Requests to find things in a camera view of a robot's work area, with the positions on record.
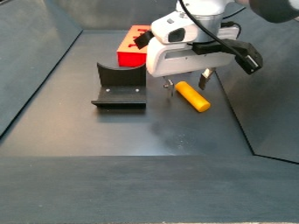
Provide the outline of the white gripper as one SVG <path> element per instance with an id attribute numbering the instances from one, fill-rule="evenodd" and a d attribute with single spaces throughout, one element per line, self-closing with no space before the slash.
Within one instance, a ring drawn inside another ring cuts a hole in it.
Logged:
<path id="1" fill-rule="evenodd" d="M 146 68 L 154 77 L 184 74 L 206 69 L 201 74 L 200 88 L 205 89 L 217 71 L 233 61 L 234 56 L 225 52 L 198 55 L 186 43 L 165 45 L 157 38 L 150 40 L 147 46 Z M 163 78 L 163 88 L 169 97 L 174 96 L 174 81 Z"/>

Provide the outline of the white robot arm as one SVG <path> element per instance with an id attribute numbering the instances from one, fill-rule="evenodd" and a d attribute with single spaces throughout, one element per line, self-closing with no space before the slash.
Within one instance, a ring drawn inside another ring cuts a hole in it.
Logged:
<path id="1" fill-rule="evenodd" d="M 218 67 L 237 61 L 248 74 L 264 66 L 256 47 L 238 40 L 241 29 L 224 23 L 224 13 L 237 2 L 269 22 L 299 17 L 299 0 L 178 0 L 177 10 L 151 24 L 146 67 L 154 77 L 204 70 L 204 87 Z"/>

